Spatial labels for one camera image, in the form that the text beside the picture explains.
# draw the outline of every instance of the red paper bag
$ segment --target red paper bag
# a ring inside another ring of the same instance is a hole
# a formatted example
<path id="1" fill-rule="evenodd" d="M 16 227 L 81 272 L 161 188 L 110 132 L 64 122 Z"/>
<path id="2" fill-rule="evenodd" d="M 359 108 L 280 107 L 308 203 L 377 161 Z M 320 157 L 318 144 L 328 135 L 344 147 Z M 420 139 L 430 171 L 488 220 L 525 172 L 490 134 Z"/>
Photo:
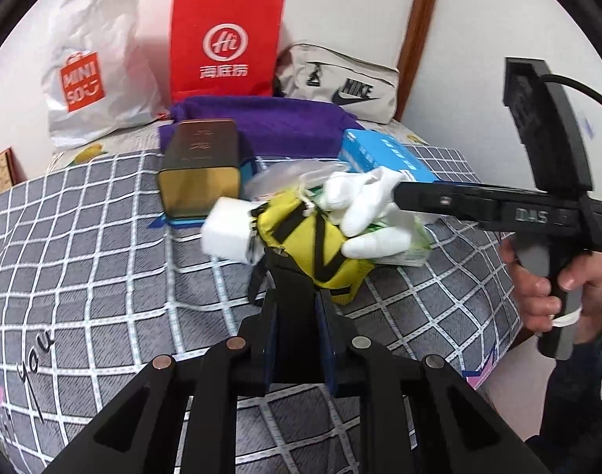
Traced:
<path id="1" fill-rule="evenodd" d="M 272 96 L 284 0 L 174 0 L 171 98 Z"/>

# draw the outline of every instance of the zipper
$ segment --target zipper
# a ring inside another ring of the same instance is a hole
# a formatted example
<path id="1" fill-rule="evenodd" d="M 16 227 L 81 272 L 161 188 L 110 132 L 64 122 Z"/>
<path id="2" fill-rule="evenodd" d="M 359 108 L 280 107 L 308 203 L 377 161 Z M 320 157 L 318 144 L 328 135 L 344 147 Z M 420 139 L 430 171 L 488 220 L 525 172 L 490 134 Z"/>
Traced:
<path id="1" fill-rule="evenodd" d="M 253 256 L 255 254 L 255 243 L 257 241 L 257 218 L 268 209 L 268 203 L 260 205 L 256 209 L 250 211 L 252 217 L 250 221 L 250 234 L 248 236 L 248 246 L 246 247 L 246 259 L 252 265 Z"/>
<path id="2" fill-rule="evenodd" d="M 345 58 L 350 58 L 351 60 L 355 60 L 356 62 L 359 62 L 360 64 L 366 64 L 367 66 L 372 66 L 372 67 L 375 67 L 375 68 L 388 69 L 389 71 L 392 71 L 392 72 L 396 73 L 399 76 L 399 70 L 396 69 L 396 68 L 390 68 L 389 66 L 384 66 L 383 64 L 374 64 L 372 62 L 367 62 L 366 60 L 362 60 L 360 58 L 356 58 L 355 56 L 347 55 L 346 53 L 337 52 L 335 50 L 332 50 L 332 49 L 324 47 L 324 46 L 313 45 L 313 44 L 310 44 L 310 43 L 292 43 L 289 47 L 287 47 L 287 49 L 289 50 L 293 46 L 311 46 L 313 48 L 320 48 L 321 50 L 327 50 L 327 52 L 331 52 L 334 55 L 343 56 Z"/>

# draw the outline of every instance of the white foam block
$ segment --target white foam block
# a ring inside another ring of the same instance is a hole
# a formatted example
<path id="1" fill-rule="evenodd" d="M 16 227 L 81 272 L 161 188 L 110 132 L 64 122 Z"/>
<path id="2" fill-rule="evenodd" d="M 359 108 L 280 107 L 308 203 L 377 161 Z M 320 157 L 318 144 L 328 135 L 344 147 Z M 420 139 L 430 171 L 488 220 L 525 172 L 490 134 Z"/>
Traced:
<path id="1" fill-rule="evenodd" d="M 258 201 L 220 197 L 202 225 L 202 251 L 226 260 L 256 264 L 264 254 L 264 247 L 256 237 L 252 258 L 247 257 L 252 219 L 250 211 L 261 204 Z"/>

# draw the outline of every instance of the bed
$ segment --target bed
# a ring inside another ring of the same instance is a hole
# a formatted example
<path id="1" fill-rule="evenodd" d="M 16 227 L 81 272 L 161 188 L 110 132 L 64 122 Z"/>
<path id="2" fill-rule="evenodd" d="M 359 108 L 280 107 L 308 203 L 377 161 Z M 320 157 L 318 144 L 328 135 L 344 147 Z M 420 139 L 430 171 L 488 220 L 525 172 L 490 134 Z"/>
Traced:
<path id="1" fill-rule="evenodd" d="M 198 230 L 150 227 L 161 154 L 128 148 L 63 170 L 54 160 L 0 196 L 0 441 L 18 472 L 41 472 L 153 357 L 204 354 L 259 311 L 249 267 L 202 253 Z M 478 180 L 458 151 L 408 148 L 443 179 Z M 396 354 L 440 354 L 477 387 L 520 328 L 498 238 L 454 218 L 429 230 L 424 267 L 378 267 L 341 310 Z M 321 385 L 242 399 L 236 471 L 357 472 L 359 422 L 357 400 Z"/>

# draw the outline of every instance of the white glove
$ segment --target white glove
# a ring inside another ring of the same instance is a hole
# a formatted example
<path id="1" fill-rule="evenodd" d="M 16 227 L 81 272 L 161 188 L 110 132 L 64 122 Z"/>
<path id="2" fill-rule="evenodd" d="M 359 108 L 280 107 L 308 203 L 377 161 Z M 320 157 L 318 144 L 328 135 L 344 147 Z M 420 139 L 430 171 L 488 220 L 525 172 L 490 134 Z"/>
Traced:
<path id="1" fill-rule="evenodd" d="M 330 212 L 346 241 L 341 248 L 348 258 L 381 258 L 408 250 L 415 226 L 414 214 L 393 202 L 393 189 L 406 177 L 379 167 L 365 174 L 337 172 L 323 185 L 317 204 Z M 385 228 L 360 235 L 371 223 Z"/>

